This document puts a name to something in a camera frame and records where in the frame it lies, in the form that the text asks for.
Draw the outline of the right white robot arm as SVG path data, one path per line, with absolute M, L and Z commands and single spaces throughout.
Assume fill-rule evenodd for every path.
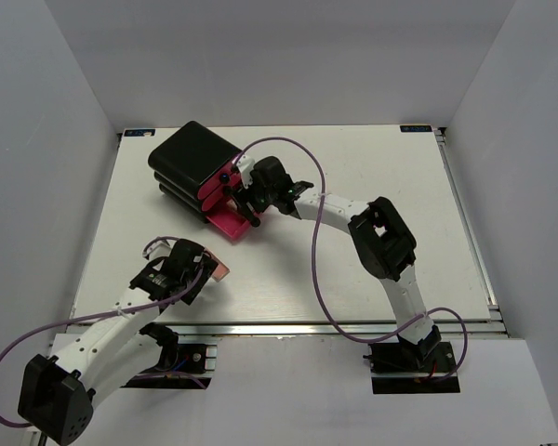
M 326 225 L 349 235 L 362 266 L 379 280 L 391 304 L 403 363 L 420 371 L 433 362 L 441 336 L 417 283 L 417 242 L 390 200 L 354 201 L 308 181 L 295 182 L 274 156 L 256 162 L 243 155 L 232 170 L 241 177 L 238 209 L 251 223 L 258 222 L 255 213 L 273 206 L 283 215 L 313 221 L 316 228 Z

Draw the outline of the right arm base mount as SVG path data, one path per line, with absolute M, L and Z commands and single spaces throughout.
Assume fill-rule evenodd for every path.
M 450 342 L 441 342 L 421 365 L 396 343 L 369 346 L 363 356 L 375 395 L 458 394 L 457 363 Z

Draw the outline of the pink eyeshadow palette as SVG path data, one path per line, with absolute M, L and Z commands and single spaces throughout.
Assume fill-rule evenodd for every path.
M 217 264 L 212 271 L 211 277 L 215 282 L 221 282 L 230 273 L 230 269 L 210 250 L 205 250 L 205 253 Z

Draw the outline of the black pink drawer organizer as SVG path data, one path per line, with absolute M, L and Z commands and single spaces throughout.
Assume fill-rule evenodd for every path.
M 163 193 L 207 222 L 224 189 L 240 182 L 233 171 L 239 153 L 231 142 L 190 121 L 151 152 L 148 165 Z

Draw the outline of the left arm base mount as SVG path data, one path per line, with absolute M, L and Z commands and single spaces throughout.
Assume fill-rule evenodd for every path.
M 139 331 L 155 341 L 158 354 L 154 366 L 145 369 L 126 388 L 205 390 L 210 385 L 216 358 L 214 345 L 203 341 L 181 341 L 169 327 L 150 323 Z

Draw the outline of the pink bottom drawer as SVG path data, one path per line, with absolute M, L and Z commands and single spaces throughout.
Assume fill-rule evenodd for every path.
M 241 239 L 252 227 L 244 216 L 225 204 L 212 208 L 206 219 L 232 242 Z

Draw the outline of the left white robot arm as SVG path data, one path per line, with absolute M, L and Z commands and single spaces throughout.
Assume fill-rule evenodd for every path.
M 209 280 L 227 267 L 204 246 L 186 239 L 159 239 L 143 252 L 143 269 L 113 306 L 51 356 L 26 365 L 19 415 L 59 445 L 75 442 L 95 410 L 127 384 L 188 379 L 190 354 L 178 335 L 157 318 L 169 307 L 190 305 Z

